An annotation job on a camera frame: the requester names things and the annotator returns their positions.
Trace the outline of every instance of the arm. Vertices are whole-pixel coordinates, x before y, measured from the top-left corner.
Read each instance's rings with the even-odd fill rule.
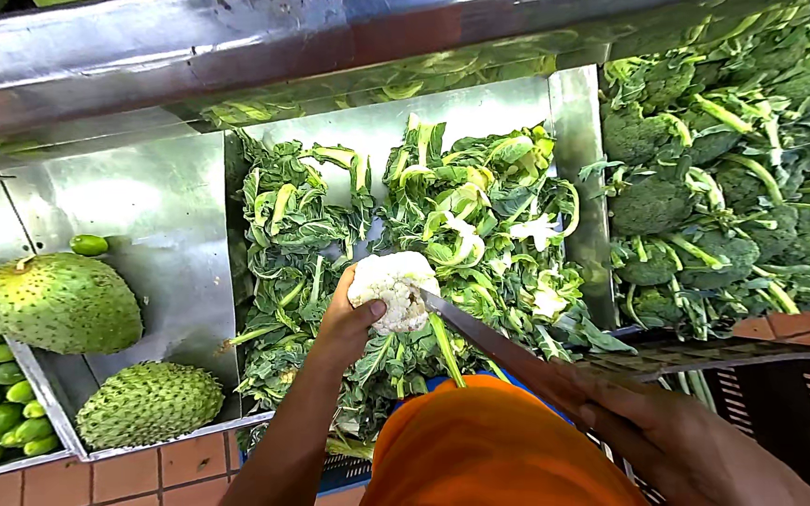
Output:
[[[688,395],[553,363],[587,401],[579,418],[670,504],[810,504],[810,486]]]
[[[343,272],[305,364],[220,506],[314,503],[343,373],[364,353],[367,328],[386,312],[382,301],[352,308],[346,292],[353,278],[354,266]]]

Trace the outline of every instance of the vegetable stall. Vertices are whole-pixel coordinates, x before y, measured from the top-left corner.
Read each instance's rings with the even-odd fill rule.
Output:
[[[632,357],[618,319],[712,339],[810,310],[810,4],[203,4],[0,18],[39,63],[0,43],[0,472],[252,448],[369,255],[541,359]],[[75,37],[93,14],[121,37]],[[389,22],[451,38],[340,35]],[[431,378],[507,377],[424,316],[372,333],[330,453],[369,456]]]

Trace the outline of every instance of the person's left hand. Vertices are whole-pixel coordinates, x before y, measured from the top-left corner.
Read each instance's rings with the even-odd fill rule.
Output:
[[[367,328],[386,313],[386,304],[380,299],[352,307],[347,293],[353,279],[354,265],[343,271],[309,352],[309,357],[340,374],[365,353]]]

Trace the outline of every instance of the orange shirt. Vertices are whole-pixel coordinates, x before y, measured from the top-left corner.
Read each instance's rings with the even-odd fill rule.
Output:
[[[488,375],[448,380],[383,426],[362,506],[648,504],[602,452],[532,394]]]

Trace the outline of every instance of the lime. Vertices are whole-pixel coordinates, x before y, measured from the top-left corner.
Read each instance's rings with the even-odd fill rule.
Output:
[[[108,251],[108,241],[97,235],[80,234],[70,240],[71,251],[84,257],[98,257]]]

